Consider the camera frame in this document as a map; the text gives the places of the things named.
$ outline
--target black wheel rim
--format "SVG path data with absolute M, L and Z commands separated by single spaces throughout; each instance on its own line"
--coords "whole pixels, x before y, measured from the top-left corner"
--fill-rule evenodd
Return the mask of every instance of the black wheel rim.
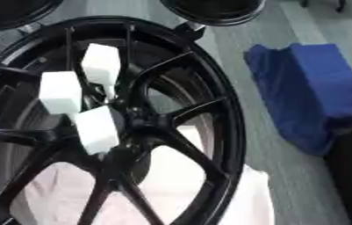
M 151 224 L 163 224 L 137 187 L 136 183 L 140 180 L 134 176 L 133 170 L 158 145 L 168 145 L 180 151 L 199 164 L 206 174 L 198 196 L 172 224 L 218 222 L 242 173 L 246 146 L 244 124 L 238 99 L 226 76 L 213 59 L 194 43 L 166 27 L 136 18 L 73 19 L 41 29 L 4 50 L 0 54 L 0 90 L 4 90 L 5 86 L 28 85 L 35 92 L 43 69 L 72 69 L 80 77 L 85 109 L 103 105 L 101 91 L 86 82 L 78 63 L 86 48 L 84 41 L 103 39 L 111 40 L 119 47 L 123 63 L 116 86 L 117 97 L 107 104 L 124 118 L 121 144 L 112 149 L 103 161 L 97 156 L 89 156 L 67 117 L 47 130 L 0 129 L 0 142 L 34 148 L 16 175 L 0 191 L 0 212 L 4 214 L 0 224 L 19 224 L 9 214 L 10 203 L 29 181 L 56 162 L 72 163 L 96 179 L 78 224 L 91 224 L 111 192 L 122 192 Z M 157 46 L 164 54 L 159 60 L 141 65 L 138 52 L 134 50 L 139 43 Z M 193 72 L 190 77 L 170 72 L 180 68 Z M 176 91 L 175 87 L 181 86 L 183 90 L 189 90 L 194 99 L 190 100 L 189 106 L 178 111 L 158 113 L 147 100 L 147 88 L 151 86 L 172 92 L 172 96 L 180 100 L 188 98 Z M 220 140 L 215 140 L 212 159 L 198 151 L 176 130 L 177 126 L 203 113 L 213 115 L 215 138 L 220 137 Z
M 0 31 L 33 23 L 55 10 L 63 0 L 0 1 Z
M 202 25 L 247 23 L 263 10 L 266 0 L 161 0 L 178 16 Z

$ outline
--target foam block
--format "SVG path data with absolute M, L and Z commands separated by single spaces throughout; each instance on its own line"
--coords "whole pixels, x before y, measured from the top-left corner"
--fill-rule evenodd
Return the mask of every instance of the foam block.
M 109 100 L 113 99 L 116 96 L 114 86 L 104 87 L 104 91 L 106 92 L 106 96 Z
M 90 155 L 108 152 L 119 145 L 119 134 L 108 106 L 77 114 L 75 124 L 80 141 Z
M 46 72 L 40 81 L 39 99 L 50 114 L 75 114 L 82 108 L 82 92 L 75 72 Z
M 90 44 L 82 61 L 82 67 L 91 83 L 113 86 L 121 69 L 119 49 Z

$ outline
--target floor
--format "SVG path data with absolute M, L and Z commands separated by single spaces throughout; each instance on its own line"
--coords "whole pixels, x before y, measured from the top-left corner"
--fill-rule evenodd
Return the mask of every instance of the floor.
M 286 47 L 292 42 L 333 42 L 352 67 L 352 1 L 342 14 L 334 7 L 334 0 L 311 0 L 308 9 L 294 0 L 269 0 L 259 18 L 235 27 L 209 27 L 198 42 L 222 65 L 239 94 L 248 125 L 247 162 L 270 175 L 278 225 L 344 225 L 349 221 L 323 161 L 301 153 L 277 134 L 242 54 L 254 44 Z M 131 16 L 170 27 L 182 21 L 159 0 L 65 0 L 43 22 L 88 15 Z

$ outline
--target blue cloth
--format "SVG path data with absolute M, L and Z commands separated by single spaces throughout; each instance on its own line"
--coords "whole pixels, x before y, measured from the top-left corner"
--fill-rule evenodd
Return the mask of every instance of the blue cloth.
M 325 155 L 334 130 L 352 127 L 352 69 L 336 45 L 258 45 L 245 60 L 278 132 L 304 152 Z

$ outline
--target white sheet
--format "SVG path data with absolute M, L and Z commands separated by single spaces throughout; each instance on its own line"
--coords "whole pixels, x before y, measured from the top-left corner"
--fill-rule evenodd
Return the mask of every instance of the white sheet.
M 183 133 L 201 148 L 195 131 L 185 129 Z M 189 158 L 160 147 L 153 152 L 150 172 L 140 188 L 158 215 L 170 224 L 196 196 L 204 180 L 202 169 Z M 266 173 L 245 166 L 239 188 L 220 225 L 274 225 L 268 181 Z M 88 173 L 73 165 L 58 163 L 37 176 L 26 187 L 25 196 L 39 225 L 75 225 L 93 185 L 94 179 Z M 93 224 L 148 223 L 122 194 L 115 192 Z

